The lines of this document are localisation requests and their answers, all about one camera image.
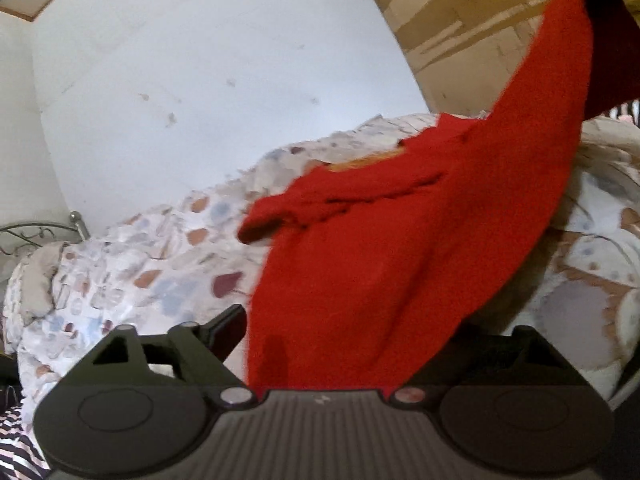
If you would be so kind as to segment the beige pillow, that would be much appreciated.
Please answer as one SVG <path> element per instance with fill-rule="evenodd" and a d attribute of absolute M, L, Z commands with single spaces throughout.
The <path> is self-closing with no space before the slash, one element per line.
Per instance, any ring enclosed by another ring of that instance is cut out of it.
<path fill-rule="evenodd" d="M 26 261 L 21 284 L 21 317 L 25 325 L 44 318 L 54 308 L 52 280 L 65 246 L 65 242 L 44 245 Z"/>

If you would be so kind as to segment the red knit garment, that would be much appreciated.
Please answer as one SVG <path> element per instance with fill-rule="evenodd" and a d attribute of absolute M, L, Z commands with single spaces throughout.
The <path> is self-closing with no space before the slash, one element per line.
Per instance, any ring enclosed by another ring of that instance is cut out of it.
<path fill-rule="evenodd" d="M 399 387 L 534 248 L 566 187 L 591 73 L 585 0 L 552 0 L 484 119 L 442 115 L 398 157 L 314 168 L 239 229 L 270 240 L 250 300 L 247 379 Z"/>

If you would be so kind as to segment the patterned white duvet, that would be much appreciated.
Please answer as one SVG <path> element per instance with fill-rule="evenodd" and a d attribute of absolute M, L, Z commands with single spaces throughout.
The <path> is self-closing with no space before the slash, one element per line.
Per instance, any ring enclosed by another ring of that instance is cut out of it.
<path fill-rule="evenodd" d="M 234 180 L 160 205 L 79 244 L 66 243 L 52 280 L 54 308 L 25 325 L 21 284 L 30 255 L 5 268 L 2 330 L 17 359 L 23 430 L 39 402 L 113 327 L 164 332 L 203 323 L 247 300 L 267 255 L 236 231 L 254 200 L 278 194 L 315 162 L 397 148 L 436 124 L 433 114 L 374 118 L 265 155 Z M 639 130 L 599 117 L 582 143 L 550 235 L 506 305 L 535 327 L 612 404 L 638 386 L 628 372 L 639 342 Z"/>

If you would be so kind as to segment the orange cloth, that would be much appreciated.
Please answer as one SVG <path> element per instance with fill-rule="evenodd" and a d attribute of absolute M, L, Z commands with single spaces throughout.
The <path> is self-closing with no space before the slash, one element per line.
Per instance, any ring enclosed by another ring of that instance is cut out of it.
<path fill-rule="evenodd" d="M 395 148 L 394 150 L 387 152 L 372 153 L 363 157 L 346 160 L 346 162 L 336 162 L 335 164 L 329 164 L 326 166 L 330 171 L 341 172 L 353 169 L 359 169 L 367 166 L 382 162 L 382 160 L 398 157 L 405 150 L 403 148 Z"/>

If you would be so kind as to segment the wooden wardrobe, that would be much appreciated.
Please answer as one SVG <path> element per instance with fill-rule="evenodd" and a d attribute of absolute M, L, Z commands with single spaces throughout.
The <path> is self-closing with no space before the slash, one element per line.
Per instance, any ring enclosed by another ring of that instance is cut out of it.
<path fill-rule="evenodd" d="M 433 112 L 489 110 L 549 0 L 374 0 Z"/>

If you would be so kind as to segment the metal bed headboard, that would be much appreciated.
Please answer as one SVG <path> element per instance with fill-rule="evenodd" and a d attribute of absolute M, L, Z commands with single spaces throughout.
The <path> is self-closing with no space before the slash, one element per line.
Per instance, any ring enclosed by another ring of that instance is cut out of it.
<path fill-rule="evenodd" d="M 65 221 L 28 220 L 4 224 L 0 228 L 1 267 L 17 264 L 36 249 L 56 242 L 79 243 L 90 232 L 84 217 L 72 211 Z"/>

